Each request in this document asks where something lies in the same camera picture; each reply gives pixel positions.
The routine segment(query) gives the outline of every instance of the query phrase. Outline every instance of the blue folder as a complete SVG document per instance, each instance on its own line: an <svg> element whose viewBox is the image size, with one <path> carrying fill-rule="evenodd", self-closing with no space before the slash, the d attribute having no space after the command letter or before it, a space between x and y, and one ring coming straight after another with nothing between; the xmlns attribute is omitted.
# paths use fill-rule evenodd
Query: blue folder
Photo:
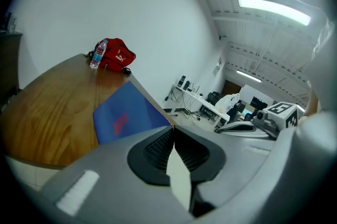
<svg viewBox="0 0 337 224"><path fill-rule="evenodd" d="M94 112L94 126L100 145L149 129L170 126L170 122L131 83L121 86Z"/></svg>

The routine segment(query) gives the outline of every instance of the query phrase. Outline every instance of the wooden table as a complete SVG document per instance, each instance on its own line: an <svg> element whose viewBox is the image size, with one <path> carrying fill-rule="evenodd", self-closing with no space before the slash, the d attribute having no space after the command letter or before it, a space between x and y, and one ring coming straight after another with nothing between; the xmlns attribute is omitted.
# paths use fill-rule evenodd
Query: wooden table
<svg viewBox="0 0 337 224"><path fill-rule="evenodd" d="M42 167L64 167L98 146L93 111L127 81L176 123L133 75L91 69L74 56L37 77L5 109L0 130L5 153Z"/></svg>

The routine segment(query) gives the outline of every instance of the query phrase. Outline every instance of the fluorescent light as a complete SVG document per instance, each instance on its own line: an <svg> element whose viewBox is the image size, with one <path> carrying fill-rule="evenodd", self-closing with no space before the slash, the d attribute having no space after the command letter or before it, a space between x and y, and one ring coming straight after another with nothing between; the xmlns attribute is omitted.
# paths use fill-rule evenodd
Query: fluorescent light
<svg viewBox="0 0 337 224"><path fill-rule="evenodd" d="M255 81L257 81L257 82L261 83L261 80L259 80L259 79L255 78L254 76L251 76L251 75L245 74L245 73L243 73L243 72L241 72L241 71L239 71L239 70L237 70L236 72L237 72L238 74L244 75L244 76L246 76L246 77L249 77L250 79L253 79L253 80L255 80Z"/></svg>
<svg viewBox="0 0 337 224"><path fill-rule="evenodd" d="M305 110L304 110L301 106L299 106L298 104L297 104L297 107L298 107L298 109L301 110L302 112L305 111Z"/></svg>
<svg viewBox="0 0 337 224"><path fill-rule="evenodd" d="M311 17L288 6L267 0L239 0L241 7L254 8L273 12L291 18L301 24L308 26Z"/></svg>

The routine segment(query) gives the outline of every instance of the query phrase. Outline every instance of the water bottle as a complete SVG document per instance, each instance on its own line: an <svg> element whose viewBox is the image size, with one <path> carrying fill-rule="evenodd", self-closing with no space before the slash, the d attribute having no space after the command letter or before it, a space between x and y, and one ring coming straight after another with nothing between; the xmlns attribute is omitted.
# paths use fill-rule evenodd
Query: water bottle
<svg viewBox="0 0 337 224"><path fill-rule="evenodd" d="M104 52L106 50L106 44L107 44L107 40L104 40L103 42L101 42L96 51L95 51L95 54L93 56L93 59L91 60L90 62L90 67L93 68L93 69L97 69L101 60L102 60L102 57L104 55Z"/></svg>

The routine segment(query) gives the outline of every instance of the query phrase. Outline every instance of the white ceiling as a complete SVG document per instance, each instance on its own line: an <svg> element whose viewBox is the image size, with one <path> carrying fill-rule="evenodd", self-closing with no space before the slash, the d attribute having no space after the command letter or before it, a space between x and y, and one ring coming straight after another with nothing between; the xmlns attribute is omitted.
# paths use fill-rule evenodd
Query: white ceiling
<svg viewBox="0 0 337 224"><path fill-rule="evenodd" d="M312 17L309 26L266 11L241 8L237 0L206 0L224 45L226 68L262 80L279 94L305 106L309 87L303 68L311 60L323 14L296 0L273 0Z"/></svg>

